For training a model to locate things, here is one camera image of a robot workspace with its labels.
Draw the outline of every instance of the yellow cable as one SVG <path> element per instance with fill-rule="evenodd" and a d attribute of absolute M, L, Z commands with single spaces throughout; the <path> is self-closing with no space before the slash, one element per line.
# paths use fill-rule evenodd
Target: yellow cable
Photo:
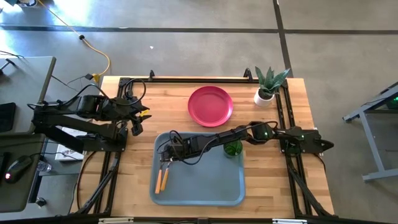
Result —
<path fill-rule="evenodd" d="M 45 4 L 42 3 L 41 0 L 37 0 L 44 8 L 46 8 L 46 10 L 48 10 L 49 12 L 51 12 L 51 14 L 53 14 L 56 18 L 58 18 L 62 23 L 64 23 L 70 30 L 74 31 L 75 34 L 77 34 L 77 36 L 79 36 L 80 38 L 80 34 L 70 25 L 68 25 L 66 22 L 64 22 L 61 18 L 59 18 L 54 12 L 52 12 L 47 6 L 45 6 Z M 111 59 L 109 59 L 109 57 L 102 51 L 94 48 L 93 46 L 91 46 L 88 41 L 86 39 L 81 39 L 89 48 L 91 48 L 92 50 L 94 50 L 95 52 L 104 55 L 106 57 L 106 59 L 108 60 L 108 66 L 105 68 L 105 70 L 99 74 L 93 74 L 94 76 L 94 81 L 96 83 L 98 83 L 100 81 L 100 76 L 102 76 L 105 72 L 107 72 L 109 70 L 109 67 L 111 66 Z"/>

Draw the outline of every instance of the bottle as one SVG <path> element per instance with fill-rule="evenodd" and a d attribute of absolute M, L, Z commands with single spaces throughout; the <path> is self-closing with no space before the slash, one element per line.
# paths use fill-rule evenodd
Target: bottle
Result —
<path fill-rule="evenodd" d="M 43 161 L 39 161 L 39 163 L 37 164 L 37 171 L 41 171 L 41 172 L 50 172 L 51 171 L 51 164 L 43 162 Z"/>

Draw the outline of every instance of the green cup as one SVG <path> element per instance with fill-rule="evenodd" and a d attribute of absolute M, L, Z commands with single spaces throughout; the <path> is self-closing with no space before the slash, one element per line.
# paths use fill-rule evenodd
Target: green cup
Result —
<path fill-rule="evenodd" d="M 241 141 L 233 141 L 224 144 L 224 155 L 228 158 L 238 156 L 240 153 L 242 153 L 242 150 L 243 150 L 243 145 Z"/>

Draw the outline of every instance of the white pot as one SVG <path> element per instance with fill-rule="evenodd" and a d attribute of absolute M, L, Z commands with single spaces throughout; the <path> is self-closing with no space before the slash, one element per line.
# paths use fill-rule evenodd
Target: white pot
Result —
<path fill-rule="evenodd" d="M 258 106 L 268 106 L 268 104 L 271 103 L 271 101 L 274 99 L 275 95 L 273 95 L 271 97 L 271 99 L 268 100 L 264 100 L 259 96 L 259 92 L 256 91 L 256 94 L 254 95 L 254 102 L 258 105 Z"/>

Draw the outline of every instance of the orange handle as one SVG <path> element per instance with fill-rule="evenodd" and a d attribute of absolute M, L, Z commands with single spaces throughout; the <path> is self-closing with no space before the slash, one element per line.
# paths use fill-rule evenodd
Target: orange handle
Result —
<path fill-rule="evenodd" d="M 163 182 L 162 182 L 162 186 L 160 188 L 161 191 L 164 191 L 164 189 L 166 188 L 166 182 L 167 182 L 167 176 L 169 174 L 169 168 L 166 169 L 166 172 L 164 173 L 164 177 L 163 177 Z"/>
<path fill-rule="evenodd" d="M 160 193 L 160 183 L 162 181 L 162 170 L 159 170 L 159 174 L 157 175 L 157 182 L 156 182 L 156 189 L 155 189 L 155 194 Z"/>

